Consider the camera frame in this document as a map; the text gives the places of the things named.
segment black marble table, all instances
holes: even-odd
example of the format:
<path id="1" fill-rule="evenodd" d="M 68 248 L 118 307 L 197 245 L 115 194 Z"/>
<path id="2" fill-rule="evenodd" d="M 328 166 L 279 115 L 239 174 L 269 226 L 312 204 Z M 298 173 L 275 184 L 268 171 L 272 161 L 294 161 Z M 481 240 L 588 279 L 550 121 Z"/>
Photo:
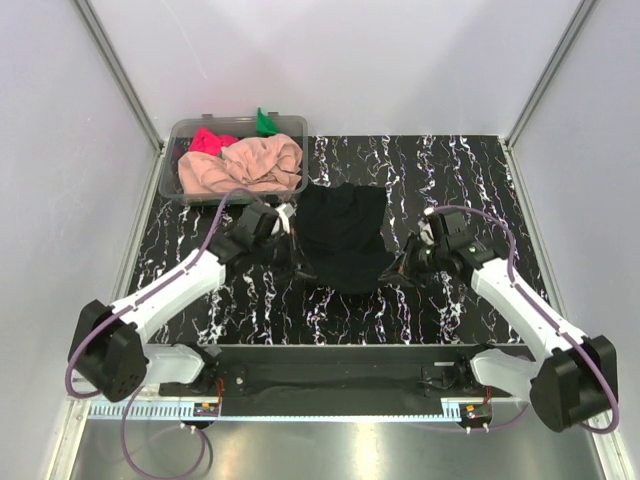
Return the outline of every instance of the black marble table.
<path id="1" fill-rule="evenodd" d="M 517 239 L 517 268 L 545 296 L 544 284 L 500 142 L 492 136 L 373 136 L 309 138 L 309 175 L 319 185 L 343 182 L 385 187 L 382 228 L 399 253 L 427 206 L 479 208 L 506 222 Z M 236 218 L 230 207 L 224 218 Z M 197 248 L 215 207 L 184 207 L 159 195 L 153 202 L 131 292 L 168 271 Z M 497 227 L 474 219 L 480 235 L 504 241 Z M 187 307 L 153 337 L 156 343 L 201 344 L 448 344 L 518 342 L 517 334 L 483 299 L 441 274 L 425 288 L 385 286 L 343 295 L 300 282 L 275 285 L 252 268 Z"/>

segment peach towel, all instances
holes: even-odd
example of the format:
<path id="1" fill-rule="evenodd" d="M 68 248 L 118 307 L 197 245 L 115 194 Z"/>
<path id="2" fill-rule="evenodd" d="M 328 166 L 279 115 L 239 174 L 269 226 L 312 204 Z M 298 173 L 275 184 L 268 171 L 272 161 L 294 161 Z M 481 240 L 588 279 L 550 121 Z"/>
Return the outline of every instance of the peach towel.
<path id="1" fill-rule="evenodd" d="M 187 152 L 178 161 L 186 194 L 224 193 L 244 187 L 254 192 L 291 191 L 300 182 L 302 149 L 279 133 L 245 138 L 223 147 L 219 157 Z"/>

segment black cloth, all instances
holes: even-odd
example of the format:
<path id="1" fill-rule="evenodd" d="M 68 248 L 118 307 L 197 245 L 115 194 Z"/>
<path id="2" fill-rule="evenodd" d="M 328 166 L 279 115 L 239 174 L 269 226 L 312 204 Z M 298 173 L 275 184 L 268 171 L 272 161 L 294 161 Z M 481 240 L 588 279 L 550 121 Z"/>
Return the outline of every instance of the black cloth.
<path id="1" fill-rule="evenodd" d="M 378 277 L 394 260 L 380 226 L 387 206 L 383 188 L 343 183 L 308 185 L 296 209 L 295 229 L 318 283 L 341 293 L 378 288 Z"/>

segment reflective floor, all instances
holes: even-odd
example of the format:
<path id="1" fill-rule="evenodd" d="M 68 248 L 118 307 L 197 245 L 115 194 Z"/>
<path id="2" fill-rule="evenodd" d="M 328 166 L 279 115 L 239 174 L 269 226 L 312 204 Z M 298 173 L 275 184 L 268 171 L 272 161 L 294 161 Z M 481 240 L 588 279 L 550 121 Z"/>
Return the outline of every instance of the reflective floor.
<path id="1" fill-rule="evenodd" d="M 502 423 L 517 409 L 496 405 L 495 413 L 494 422 Z M 185 431 L 172 431 L 148 442 L 169 425 L 161 421 L 127 424 L 129 449 L 143 447 L 133 458 L 150 474 L 180 474 L 193 465 L 199 453 L 198 439 Z M 123 459 L 119 427 L 118 421 L 87 423 L 73 479 L 141 478 Z M 469 436 L 406 424 L 364 423 L 219 422 L 205 432 L 210 444 L 193 479 L 604 478 L 587 433 L 580 428 L 553 433 L 533 412 L 513 428 Z"/>

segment clear storage container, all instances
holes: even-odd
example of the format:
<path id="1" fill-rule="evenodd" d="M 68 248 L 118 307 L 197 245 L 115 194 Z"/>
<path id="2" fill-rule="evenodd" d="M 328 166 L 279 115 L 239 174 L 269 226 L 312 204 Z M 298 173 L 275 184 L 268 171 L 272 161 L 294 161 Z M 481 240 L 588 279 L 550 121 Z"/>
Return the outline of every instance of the clear storage container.
<path id="1" fill-rule="evenodd" d="M 280 133 L 290 136 L 302 148 L 302 162 L 300 164 L 300 176 L 302 177 L 298 188 L 292 191 L 256 192 L 267 200 L 276 198 L 285 199 L 301 192 L 309 182 L 309 147 L 307 142 L 307 121 L 298 116 L 278 115 L 269 113 Z M 167 144 L 165 156 L 162 160 L 162 175 L 158 191 L 160 195 L 183 205 L 217 205 L 220 203 L 223 193 L 187 195 L 182 189 L 178 177 L 178 160 L 184 155 L 191 145 L 191 141 L 200 127 L 205 127 L 216 135 L 233 135 L 237 138 L 256 136 L 256 117 L 221 117 L 203 115 L 202 118 L 182 120 L 171 129 L 171 137 Z M 252 197 L 239 192 L 234 194 L 229 203 L 249 203 Z"/>

